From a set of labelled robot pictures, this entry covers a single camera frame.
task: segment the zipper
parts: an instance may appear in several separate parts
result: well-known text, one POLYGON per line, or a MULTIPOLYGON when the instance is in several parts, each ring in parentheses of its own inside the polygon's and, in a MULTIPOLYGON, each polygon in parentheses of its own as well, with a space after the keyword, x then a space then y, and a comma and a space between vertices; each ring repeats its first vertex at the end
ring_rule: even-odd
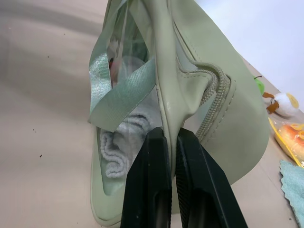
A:
POLYGON ((216 93, 216 96, 203 120, 201 123, 198 131, 196 132, 196 137, 201 142, 204 137, 206 136, 207 132, 211 128, 212 124, 214 123, 215 119, 217 118, 224 102, 227 97, 227 94, 229 92, 230 88, 230 79, 227 77, 227 75, 223 72, 223 70, 212 64, 212 63, 196 63, 187 58, 187 60, 195 65, 198 70, 190 70, 186 71, 181 66, 181 63, 177 57, 177 62, 179 65, 179 70, 183 73, 207 73, 211 76, 212 80, 211 83, 207 86, 206 91, 204 92, 204 95, 201 99, 200 106, 204 104, 207 100, 211 98, 214 93, 216 93))
POLYGON ((200 124, 200 127, 195 134, 196 137, 201 142, 204 139, 204 137, 206 136, 209 129, 211 128, 212 124, 214 123, 215 119, 217 118, 217 116, 225 102, 225 99, 229 92, 231 81, 227 77, 227 75, 223 72, 223 70, 214 64, 198 63, 197 66, 206 67, 207 69, 209 69, 207 71, 216 75, 216 77, 218 79, 217 87, 216 87, 216 96, 214 98, 214 101, 212 102, 212 104, 204 118, 204 121, 200 124))

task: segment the beige surface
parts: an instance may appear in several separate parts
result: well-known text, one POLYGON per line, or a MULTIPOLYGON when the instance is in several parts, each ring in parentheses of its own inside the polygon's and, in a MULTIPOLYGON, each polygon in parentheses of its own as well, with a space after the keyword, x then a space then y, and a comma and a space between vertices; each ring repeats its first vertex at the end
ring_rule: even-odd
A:
MULTIPOLYGON (((99 227, 89 200, 86 119, 88 60, 105 6, 0 1, 1 228, 99 227)), ((269 83, 266 90, 276 93, 269 83)), ((280 189, 280 159, 288 160, 271 138, 260 163, 232 187, 250 228, 297 227, 280 189)), ((172 223, 181 228, 179 216, 172 223)))

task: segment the fabric strap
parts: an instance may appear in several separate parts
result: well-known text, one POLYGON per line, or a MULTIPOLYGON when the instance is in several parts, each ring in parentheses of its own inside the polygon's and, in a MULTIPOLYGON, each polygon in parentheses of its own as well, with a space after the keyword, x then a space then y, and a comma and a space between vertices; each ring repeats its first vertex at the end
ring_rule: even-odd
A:
POLYGON ((114 88, 107 57, 107 46, 116 22, 118 10, 129 3, 122 0, 99 36, 89 65, 91 107, 89 123, 107 131, 115 131, 124 118, 151 92, 155 86, 155 61, 149 60, 114 88))

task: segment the microfiber cloth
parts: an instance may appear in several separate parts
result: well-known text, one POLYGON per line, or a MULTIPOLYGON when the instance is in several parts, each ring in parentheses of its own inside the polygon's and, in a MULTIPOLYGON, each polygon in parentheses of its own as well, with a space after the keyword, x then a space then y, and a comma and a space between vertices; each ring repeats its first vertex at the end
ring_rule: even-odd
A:
POLYGON ((123 120, 115 132, 100 133, 100 153, 109 178, 126 177, 149 131, 161 126, 156 89, 123 120))
POLYGON ((304 169, 281 160, 282 190, 300 228, 304 228, 304 169))

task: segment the light blue cloth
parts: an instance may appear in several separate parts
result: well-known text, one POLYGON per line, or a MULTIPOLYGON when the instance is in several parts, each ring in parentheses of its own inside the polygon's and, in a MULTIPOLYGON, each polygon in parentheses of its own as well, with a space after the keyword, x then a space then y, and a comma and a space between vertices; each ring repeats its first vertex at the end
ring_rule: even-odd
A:
POLYGON ((304 169, 281 160, 282 190, 300 228, 304 228, 304 169))

